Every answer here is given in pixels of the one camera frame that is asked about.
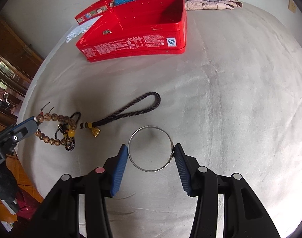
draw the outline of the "blue gripper pad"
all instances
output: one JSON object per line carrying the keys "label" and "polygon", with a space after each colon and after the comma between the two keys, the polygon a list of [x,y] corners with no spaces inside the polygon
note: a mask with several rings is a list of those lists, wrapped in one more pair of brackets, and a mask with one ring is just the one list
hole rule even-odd
{"label": "blue gripper pad", "polygon": [[123,144],[120,148],[120,151],[117,155],[118,162],[112,174],[112,182],[110,194],[113,197],[119,190],[123,172],[125,171],[127,159],[128,159],[128,147]]}
{"label": "blue gripper pad", "polygon": [[184,191],[187,192],[187,195],[190,196],[192,192],[192,186],[191,186],[191,174],[189,173],[187,169],[186,162],[184,160],[184,157],[186,156],[181,144],[176,144],[174,147],[174,158],[177,166],[177,170],[179,173],[179,177],[181,178],[182,186]]}

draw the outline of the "bed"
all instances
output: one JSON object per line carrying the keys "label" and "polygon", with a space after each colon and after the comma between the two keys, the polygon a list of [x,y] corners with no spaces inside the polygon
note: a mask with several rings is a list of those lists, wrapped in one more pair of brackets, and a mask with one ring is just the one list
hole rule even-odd
{"label": "bed", "polygon": [[[63,37],[45,59],[18,121],[37,115],[47,102],[52,113],[80,111],[82,121],[97,121],[148,91],[162,101],[150,113],[102,126],[96,138],[77,130],[72,152],[34,136],[20,142],[18,157],[41,195],[65,173],[82,176],[103,165],[139,127],[156,125],[216,174],[241,173],[281,237],[295,230],[302,220],[302,49],[275,17],[247,3],[235,10],[188,11],[181,55],[88,63],[75,47],[78,39],[65,43]],[[41,127],[53,137],[57,126]],[[166,137],[142,133],[132,156],[141,167],[161,166],[169,157]],[[119,192],[106,204],[116,238],[189,237],[196,198],[183,191],[174,161],[155,173],[128,161]],[[220,197],[217,237],[222,206]],[[83,211],[81,206],[85,235]]]}

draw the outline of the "silver bracelet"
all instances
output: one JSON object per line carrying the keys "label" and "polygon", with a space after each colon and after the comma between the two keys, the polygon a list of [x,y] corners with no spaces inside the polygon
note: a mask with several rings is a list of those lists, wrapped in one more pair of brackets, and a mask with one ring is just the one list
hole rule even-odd
{"label": "silver bracelet", "polygon": [[[147,170],[147,169],[143,169],[143,168],[139,167],[139,166],[133,161],[133,159],[132,159],[132,157],[131,157],[131,155],[130,155],[130,146],[131,146],[133,137],[134,137],[139,131],[141,131],[141,130],[143,130],[143,129],[148,129],[148,128],[158,129],[158,130],[164,132],[164,133],[169,137],[169,139],[170,139],[170,144],[171,144],[171,155],[170,155],[169,160],[165,163],[164,166],[162,166],[162,167],[160,167],[160,168],[158,168],[158,169],[155,169],[155,170]],[[160,127],[157,127],[157,126],[148,125],[148,126],[143,126],[143,127],[141,127],[140,129],[137,129],[137,130],[131,135],[131,137],[130,137],[130,139],[129,139],[129,141],[128,141],[128,156],[129,156],[130,161],[133,163],[133,165],[134,165],[136,168],[140,169],[141,171],[148,172],[148,173],[150,173],[150,172],[157,172],[157,171],[162,170],[164,167],[166,167],[166,166],[169,164],[169,162],[171,162],[172,158],[174,157],[174,152],[173,152],[173,151],[174,151],[174,143],[173,143],[172,138],[169,136],[169,134],[168,134],[165,130],[162,130]]]}

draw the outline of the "black braided rope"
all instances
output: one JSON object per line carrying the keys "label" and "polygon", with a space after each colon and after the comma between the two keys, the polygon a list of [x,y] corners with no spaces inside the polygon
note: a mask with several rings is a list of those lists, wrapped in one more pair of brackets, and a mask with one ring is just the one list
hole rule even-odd
{"label": "black braided rope", "polygon": [[[81,119],[81,113],[80,113],[80,112],[75,112],[75,113],[73,113],[73,114],[71,115],[70,118],[73,118],[75,115],[78,115],[78,118],[77,118],[77,120],[75,121],[75,123],[77,124],[77,123],[79,122],[79,120]],[[65,122],[62,122],[62,123],[60,123],[60,124],[58,125],[58,129],[57,129],[56,132],[55,132],[55,140],[57,140],[57,133],[58,133],[59,131],[61,132],[61,134],[63,134],[63,135],[65,134],[64,128],[65,128],[66,125],[67,125],[67,123],[65,123]],[[72,142],[71,142],[70,146],[67,146],[67,143],[66,143],[65,149],[66,149],[67,151],[72,151],[72,150],[74,149],[74,147],[75,147],[75,137],[72,138]]]}
{"label": "black braided rope", "polygon": [[[143,110],[135,111],[135,112],[122,113],[124,110],[126,110],[129,107],[135,105],[136,103],[139,103],[141,100],[143,100],[146,97],[151,96],[151,95],[155,96],[155,101],[154,101],[152,106],[150,106],[146,109],[143,109]],[[148,112],[154,110],[155,108],[157,108],[160,105],[160,103],[161,103],[161,97],[158,93],[156,93],[156,92],[145,93],[145,94],[139,96],[138,98],[136,98],[135,100],[131,101],[130,103],[128,103],[124,107],[120,108],[118,111],[116,111],[113,114],[109,115],[108,117],[106,117],[106,118],[104,118],[100,121],[93,122],[92,126],[93,127],[98,127],[98,126],[105,125],[109,122],[112,122],[112,121],[115,121],[115,120],[118,120],[118,119],[121,119],[121,118],[148,113]]]}

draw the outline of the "ribbed blue pad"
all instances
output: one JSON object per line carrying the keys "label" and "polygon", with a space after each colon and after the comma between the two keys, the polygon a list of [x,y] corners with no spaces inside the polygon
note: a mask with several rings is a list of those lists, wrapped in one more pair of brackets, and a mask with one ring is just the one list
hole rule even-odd
{"label": "ribbed blue pad", "polygon": [[119,160],[112,175],[112,183],[111,183],[111,190],[110,190],[110,194],[112,197],[118,192],[120,188],[123,172],[125,171],[127,159],[128,159],[128,147],[125,145],[122,146],[122,149],[119,153],[120,153],[120,155],[118,155]]}
{"label": "ribbed blue pad", "polygon": [[190,196],[192,191],[191,175],[188,172],[186,163],[181,155],[181,152],[178,149],[174,151],[174,158],[179,173],[179,177],[181,178],[183,189],[184,191],[187,192],[187,195]]}

